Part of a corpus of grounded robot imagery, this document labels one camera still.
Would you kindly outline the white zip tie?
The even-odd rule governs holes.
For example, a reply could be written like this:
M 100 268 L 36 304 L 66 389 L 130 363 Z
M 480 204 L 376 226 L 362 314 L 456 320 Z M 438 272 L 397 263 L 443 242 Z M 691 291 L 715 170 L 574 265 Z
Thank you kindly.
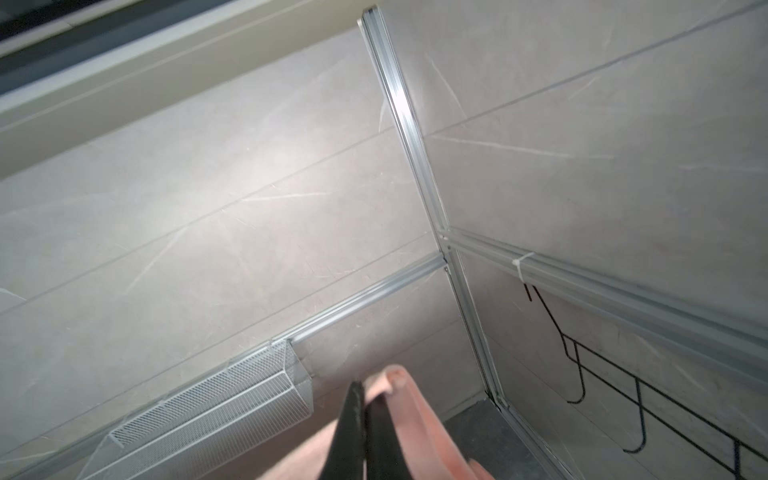
M 515 269 L 516 269 L 516 272 L 517 272 L 517 274 L 518 274 L 518 278 L 519 278 L 519 280 L 520 280 L 520 281 L 521 281 L 523 284 L 525 284 L 525 283 L 526 283 L 526 280 L 525 280 L 525 278 L 524 278 L 524 274 L 523 274 L 523 267 L 522 267 L 522 264 L 523 264 L 523 262 L 524 262 L 525 260 L 527 260 L 528 258 L 530 258 L 530 257 L 532 257 L 532 256 L 534 256 L 534 255 L 535 255 L 535 252 L 528 252 L 528 253 L 526 253 L 526 254 L 524 254 L 524 255 L 522 255 L 522 256 L 520 256 L 520 257 L 518 257 L 518 258 L 515 258 L 515 259 L 513 259 L 513 260 L 512 260 L 512 264 L 513 264 L 513 266 L 514 266 L 514 267 L 515 267 Z

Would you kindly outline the salmon pink printed t-shirt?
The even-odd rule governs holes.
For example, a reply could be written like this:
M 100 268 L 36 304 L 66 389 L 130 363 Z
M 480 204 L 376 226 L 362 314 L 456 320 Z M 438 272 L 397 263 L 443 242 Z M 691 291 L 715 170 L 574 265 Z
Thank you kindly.
M 466 459 L 401 365 L 389 365 L 361 382 L 365 409 L 385 397 L 413 479 L 490 479 L 477 461 Z M 319 479 L 338 418 L 331 421 L 262 474 L 263 479 Z

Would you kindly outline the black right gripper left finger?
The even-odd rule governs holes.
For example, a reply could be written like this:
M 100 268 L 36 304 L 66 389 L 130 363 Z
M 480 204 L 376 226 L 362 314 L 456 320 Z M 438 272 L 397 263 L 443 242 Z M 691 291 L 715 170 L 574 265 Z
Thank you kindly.
M 365 462 L 365 389 L 353 381 L 347 390 L 320 480 L 360 480 Z

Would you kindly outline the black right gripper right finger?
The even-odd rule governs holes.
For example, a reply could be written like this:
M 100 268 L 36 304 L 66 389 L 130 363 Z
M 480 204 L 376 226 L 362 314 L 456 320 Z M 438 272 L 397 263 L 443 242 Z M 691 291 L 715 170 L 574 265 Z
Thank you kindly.
M 365 470 L 368 480 L 412 480 L 385 397 L 365 409 Z

